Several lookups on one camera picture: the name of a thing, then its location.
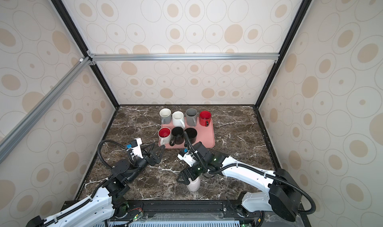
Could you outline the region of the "pink upside-down mug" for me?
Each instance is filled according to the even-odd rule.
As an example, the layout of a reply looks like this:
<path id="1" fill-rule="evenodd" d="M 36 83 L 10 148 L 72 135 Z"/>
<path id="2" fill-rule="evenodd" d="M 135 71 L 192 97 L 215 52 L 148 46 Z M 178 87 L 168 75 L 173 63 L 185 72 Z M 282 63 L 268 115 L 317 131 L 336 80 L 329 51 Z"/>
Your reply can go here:
<path id="1" fill-rule="evenodd" d="M 187 185 L 187 189 L 190 192 L 196 192 L 200 188 L 200 177 L 197 177 L 195 180 L 189 178 L 189 184 Z"/>

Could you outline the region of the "white mug red inside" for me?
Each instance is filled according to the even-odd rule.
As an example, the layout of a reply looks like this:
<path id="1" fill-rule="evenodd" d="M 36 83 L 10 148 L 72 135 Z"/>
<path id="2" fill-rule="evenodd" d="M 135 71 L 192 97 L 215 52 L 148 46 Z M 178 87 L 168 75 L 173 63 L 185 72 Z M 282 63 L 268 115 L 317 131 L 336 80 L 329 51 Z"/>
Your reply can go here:
<path id="1" fill-rule="evenodd" d="M 172 131 L 168 127 L 163 127 L 158 131 L 158 137 L 159 137 L 159 146 L 161 145 L 167 145 L 170 143 L 170 140 L 172 138 Z"/>

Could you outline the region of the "black upside-down mug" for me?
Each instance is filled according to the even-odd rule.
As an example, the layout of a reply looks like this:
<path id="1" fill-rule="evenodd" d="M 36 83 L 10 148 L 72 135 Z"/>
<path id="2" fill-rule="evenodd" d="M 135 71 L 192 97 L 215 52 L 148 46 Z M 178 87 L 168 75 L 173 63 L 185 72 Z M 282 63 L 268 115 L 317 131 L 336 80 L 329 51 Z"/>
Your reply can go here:
<path id="1" fill-rule="evenodd" d="M 184 129 L 182 127 L 174 127 L 171 135 L 170 146 L 180 145 L 184 142 Z"/>

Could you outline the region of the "pink rectangular tray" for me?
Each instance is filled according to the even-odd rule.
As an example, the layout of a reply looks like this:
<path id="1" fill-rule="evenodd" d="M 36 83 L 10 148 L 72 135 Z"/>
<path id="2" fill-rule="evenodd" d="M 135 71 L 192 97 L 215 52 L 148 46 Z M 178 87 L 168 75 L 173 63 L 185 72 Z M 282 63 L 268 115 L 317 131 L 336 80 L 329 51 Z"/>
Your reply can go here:
<path id="1" fill-rule="evenodd" d="M 172 130 L 175 126 L 171 122 L 170 124 L 161 125 L 161 128 L 164 128 L 164 127 Z M 186 128 L 194 128 L 197 130 L 196 142 L 194 144 L 196 144 L 197 142 L 202 142 L 202 144 L 206 148 L 213 148 L 215 146 L 213 121 L 212 120 L 211 120 L 211 123 L 209 124 L 208 127 L 201 126 L 198 122 L 197 126 L 195 126 L 195 127 L 191 127 L 191 126 L 186 124 Z M 160 137 L 158 140 L 158 144 L 159 144 L 159 146 L 163 145 L 163 144 L 161 144 Z M 167 143 L 167 144 L 165 144 L 165 146 L 166 146 L 166 149 L 182 149 L 182 148 L 184 148 L 184 144 L 185 144 L 185 141 L 183 141 L 179 145 L 170 146 L 170 144 Z"/>

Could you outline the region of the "black mug white base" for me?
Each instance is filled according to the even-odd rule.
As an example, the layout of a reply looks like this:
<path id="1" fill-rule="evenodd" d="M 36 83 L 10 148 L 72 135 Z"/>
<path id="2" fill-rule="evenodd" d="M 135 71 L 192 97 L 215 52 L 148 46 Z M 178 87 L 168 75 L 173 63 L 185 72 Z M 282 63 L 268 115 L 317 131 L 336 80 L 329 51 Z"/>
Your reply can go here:
<path id="1" fill-rule="evenodd" d="M 190 142 L 194 144 L 197 138 L 197 130 L 195 128 L 187 128 L 185 132 L 187 133 Z"/>

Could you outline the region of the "light grey mug white inside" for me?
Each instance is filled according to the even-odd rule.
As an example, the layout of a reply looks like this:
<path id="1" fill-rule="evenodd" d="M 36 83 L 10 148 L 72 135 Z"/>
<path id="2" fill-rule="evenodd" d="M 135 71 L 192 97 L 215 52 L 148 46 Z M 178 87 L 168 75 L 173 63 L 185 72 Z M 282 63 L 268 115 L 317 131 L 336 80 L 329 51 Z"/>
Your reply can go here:
<path id="1" fill-rule="evenodd" d="M 161 124 L 166 125 L 170 124 L 172 121 L 172 112 L 168 108 L 163 108 L 159 112 L 160 117 L 161 117 Z"/>

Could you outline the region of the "white teapot-like mug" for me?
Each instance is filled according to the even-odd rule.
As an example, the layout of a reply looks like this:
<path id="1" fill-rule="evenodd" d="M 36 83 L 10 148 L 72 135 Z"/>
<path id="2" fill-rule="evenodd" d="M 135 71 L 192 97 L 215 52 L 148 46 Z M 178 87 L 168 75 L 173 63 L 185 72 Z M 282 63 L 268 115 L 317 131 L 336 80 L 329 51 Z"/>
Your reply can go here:
<path id="1" fill-rule="evenodd" d="M 183 129 L 186 128 L 186 124 L 185 124 L 185 116 L 183 114 L 183 112 L 181 111 L 176 111 L 172 114 L 172 124 L 175 126 L 175 127 L 181 127 Z"/>

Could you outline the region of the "red upside-down mug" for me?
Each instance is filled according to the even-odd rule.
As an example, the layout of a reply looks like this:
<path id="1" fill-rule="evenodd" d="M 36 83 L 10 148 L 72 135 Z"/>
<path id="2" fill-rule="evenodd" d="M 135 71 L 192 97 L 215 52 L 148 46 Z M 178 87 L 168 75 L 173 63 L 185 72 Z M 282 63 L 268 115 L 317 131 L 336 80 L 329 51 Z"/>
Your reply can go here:
<path id="1" fill-rule="evenodd" d="M 199 124 L 208 127 L 211 123 L 212 114 L 209 111 L 202 111 L 199 113 Z"/>

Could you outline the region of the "dark grey upside-down mug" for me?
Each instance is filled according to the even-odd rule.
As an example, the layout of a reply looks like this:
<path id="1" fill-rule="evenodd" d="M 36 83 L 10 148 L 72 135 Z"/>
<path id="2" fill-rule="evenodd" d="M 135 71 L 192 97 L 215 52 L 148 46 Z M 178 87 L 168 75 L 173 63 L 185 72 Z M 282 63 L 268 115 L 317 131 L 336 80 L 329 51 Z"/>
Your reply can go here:
<path id="1" fill-rule="evenodd" d="M 186 120 L 187 124 L 191 127 L 195 127 L 197 124 L 197 110 L 194 108 L 190 108 L 186 111 Z"/>

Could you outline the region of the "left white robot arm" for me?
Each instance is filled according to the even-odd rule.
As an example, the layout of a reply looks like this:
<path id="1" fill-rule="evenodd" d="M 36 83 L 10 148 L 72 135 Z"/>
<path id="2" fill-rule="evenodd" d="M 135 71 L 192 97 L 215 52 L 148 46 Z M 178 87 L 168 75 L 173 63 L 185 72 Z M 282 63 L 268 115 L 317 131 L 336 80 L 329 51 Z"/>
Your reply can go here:
<path id="1" fill-rule="evenodd" d="M 128 202 L 124 198 L 132 183 L 147 166 L 155 166 L 162 160 L 166 146 L 153 143 L 141 148 L 128 149 L 128 158 L 119 160 L 110 169 L 111 175 L 100 183 L 93 193 L 67 209 L 45 219 L 37 216 L 28 227 L 91 227 L 112 217 L 128 214 Z"/>

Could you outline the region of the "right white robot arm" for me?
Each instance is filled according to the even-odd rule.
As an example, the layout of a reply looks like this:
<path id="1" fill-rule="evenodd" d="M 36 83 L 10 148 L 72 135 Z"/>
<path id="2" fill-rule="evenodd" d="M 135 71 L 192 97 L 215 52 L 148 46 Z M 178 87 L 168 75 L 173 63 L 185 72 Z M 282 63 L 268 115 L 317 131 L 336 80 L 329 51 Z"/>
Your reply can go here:
<path id="1" fill-rule="evenodd" d="M 268 211 L 294 222 L 298 214 L 310 215 L 317 209 L 313 198 L 284 169 L 271 171 L 256 168 L 228 154 L 213 153 L 201 142 L 180 150 L 178 158 L 187 164 L 178 175 L 180 184 L 190 187 L 201 175 L 208 174 L 234 178 L 257 188 L 258 193 L 241 193 L 234 206 L 227 206 L 240 217 Z"/>

